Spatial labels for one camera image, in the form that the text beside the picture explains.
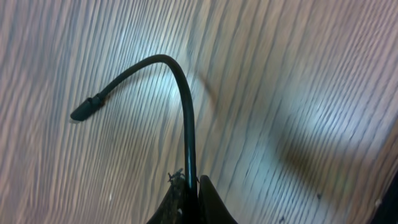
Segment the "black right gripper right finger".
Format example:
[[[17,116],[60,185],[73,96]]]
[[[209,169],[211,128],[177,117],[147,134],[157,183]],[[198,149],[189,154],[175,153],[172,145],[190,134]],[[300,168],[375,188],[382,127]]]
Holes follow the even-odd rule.
[[[207,175],[200,176],[200,217],[206,224],[237,224]]]

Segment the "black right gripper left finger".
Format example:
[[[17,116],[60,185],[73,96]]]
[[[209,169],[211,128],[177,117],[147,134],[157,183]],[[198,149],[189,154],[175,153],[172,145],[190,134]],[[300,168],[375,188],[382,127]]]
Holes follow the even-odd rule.
[[[181,224],[183,222],[183,204],[185,200],[185,175],[180,169],[169,173],[170,187],[158,209],[147,224]]]

